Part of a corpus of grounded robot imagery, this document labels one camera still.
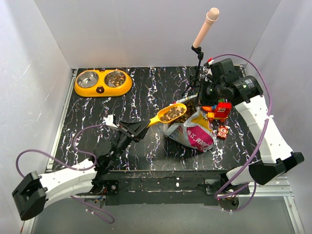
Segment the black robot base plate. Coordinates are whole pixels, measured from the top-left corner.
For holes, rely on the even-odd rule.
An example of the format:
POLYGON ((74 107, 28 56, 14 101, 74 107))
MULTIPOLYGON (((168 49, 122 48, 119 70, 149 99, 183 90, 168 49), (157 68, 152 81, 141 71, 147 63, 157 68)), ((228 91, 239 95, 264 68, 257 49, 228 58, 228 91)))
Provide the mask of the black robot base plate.
POLYGON ((100 179, 97 192, 84 193, 91 199, 101 197, 107 206, 127 204, 204 204, 218 205, 215 190, 208 186, 220 182, 225 170, 207 171, 111 171, 100 179))

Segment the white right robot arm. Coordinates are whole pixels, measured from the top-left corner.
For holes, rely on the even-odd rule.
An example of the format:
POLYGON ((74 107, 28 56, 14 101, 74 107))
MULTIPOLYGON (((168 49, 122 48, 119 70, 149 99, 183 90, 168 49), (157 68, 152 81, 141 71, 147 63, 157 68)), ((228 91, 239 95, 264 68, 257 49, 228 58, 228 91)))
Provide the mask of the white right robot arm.
POLYGON ((219 192, 231 194, 239 185, 250 182, 265 185, 305 160, 285 142, 271 115, 272 106, 266 104, 255 77, 211 75, 209 81, 201 81, 198 98, 201 106, 211 106, 224 98, 241 114, 257 141, 244 165, 221 176, 219 192))

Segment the yellow plastic scoop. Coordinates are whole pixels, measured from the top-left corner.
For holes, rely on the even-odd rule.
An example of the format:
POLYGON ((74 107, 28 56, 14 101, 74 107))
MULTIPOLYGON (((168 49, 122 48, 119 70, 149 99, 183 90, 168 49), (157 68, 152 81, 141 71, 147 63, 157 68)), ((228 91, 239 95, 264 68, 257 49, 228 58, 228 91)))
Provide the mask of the yellow plastic scoop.
POLYGON ((183 116, 187 111, 186 105, 183 103, 175 103, 160 110, 155 117, 150 119, 148 127, 151 127, 157 123, 169 124, 172 121, 183 116))

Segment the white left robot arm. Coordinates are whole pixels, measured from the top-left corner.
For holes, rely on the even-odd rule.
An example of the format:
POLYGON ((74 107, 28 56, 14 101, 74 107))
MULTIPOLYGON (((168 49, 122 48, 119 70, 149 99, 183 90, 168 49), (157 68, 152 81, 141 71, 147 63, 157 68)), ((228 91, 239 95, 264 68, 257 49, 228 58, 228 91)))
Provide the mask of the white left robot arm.
POLYGON ((74 166, 57 160, 64 169, 41 175, 34 171, 23 176, 12 192, 20 219, 29 220, 49 205, 70 196, 83 193, 98 195, 108 190, 109 186, 102 181, 103 176, 114 168, 115 161, 131 142, 139 142, 145 137, 150 123, 150 120, 128 123, 107 119, 100 126, 115 129, 117 137, 113 141, 99 142, 92 153, 84 152, 87 159, 74 166))

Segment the cat food bag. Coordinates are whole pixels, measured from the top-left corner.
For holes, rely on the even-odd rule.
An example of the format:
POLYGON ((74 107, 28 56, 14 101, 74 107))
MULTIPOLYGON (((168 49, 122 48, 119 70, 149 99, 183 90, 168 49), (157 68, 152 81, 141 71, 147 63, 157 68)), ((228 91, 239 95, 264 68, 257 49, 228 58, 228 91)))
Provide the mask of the cat food bag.
POLYGON ((215 136, 212 124, 195 106, 195 97, 193 95, 178 100, 178 103, 187 107, 186 113, 171 123, 159 125, 158 131, 184 146, 206 152, 215 144, 215 136))

